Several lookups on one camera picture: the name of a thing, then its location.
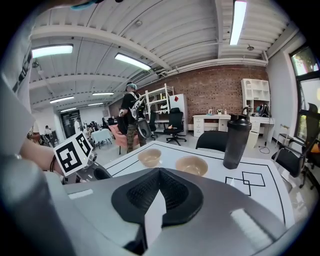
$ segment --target pink armchair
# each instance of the pink armchair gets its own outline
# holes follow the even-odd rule
[[[121,154],[121,147],[123,148],[127,148],[127,136],[122,134],[119,129],[118,129],[118,125],[109,125],[109,128],[112,132],[112,134],[115,137],[115,144],[117,144],[119,146],[119,155]],[[136,134],[134,136],[134,140],[133,140],[133,146],[136,146],[139,144],[139,139],[138,139],[138,134]]]

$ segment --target ceiling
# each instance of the ceiling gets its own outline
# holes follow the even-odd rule
[[[238,45],[229,45],[233,0],[105,0],[89,8],[52,9],[41,14],[33,29],[32,48],[73,44],[71,54],[44,56],[32,68],[30,102],[34,110],[50,100],[57,110],[111,103],[123,95],[128,81],[139,86],[172,71],[207,60],[263,60],[290,23],[271,0],[248,0]],[[151,74],[115,60],[117,53],[152,67]],[[113,96],[92,96],[114,92]]]

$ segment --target window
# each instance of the window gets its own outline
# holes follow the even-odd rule
[[[298,92],[298,117],[294,135],[305,141],[307,137],[306,116],[301,113],[301,110],[308,110],[308,103],[312,103],[318,107],[320,112],[319,61],[306,45],[291,53],[290,57]]]

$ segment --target small table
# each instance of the small table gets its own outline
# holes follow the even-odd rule
[[[223,165],[224,154],[153,141],[103,167],[113,177],[146,169],[138,160],[138,154],[146,149],[161,151],[157,167],[176,169],[176,161],[181,157],[202,158],[208,164],[208,171],[203,177],[227,183],[242,191],[275,214],[287,228],[295,223],[289,194],[271,160],[243,157],[237,169],[229,170]],[[227,200],[227,195],[222,194],[221,198],[224,196]]]
[[[96,143],[98,143],[99,149],[100,149],[100,142],[102,142],[102,141],[106,141],[106,143],[108,144],[108,140],[109,140],[110,143],[112,144],[112,142],[110,140],[111,136],[110,136],[110,133],[109,133],[108,129],[102,129],[102,130],[97,130],[97,131],[92,132],[91,133],[91,138]]]

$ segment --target red brick wall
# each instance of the red brick wall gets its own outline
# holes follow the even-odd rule
[[[174,94],[185,94],[188,105],[188,121],[193,124],[194,115],[208,113],[212,109],[226,109],[228,114],[239,114],[243,108],[241,79],[269,80],[265,67],[253,65],[221,65],[200,68],[170,76],[138,90],[153,91],[164,86],[174,87]],[[110,105],[110,113],[117,116],[121,100]]]

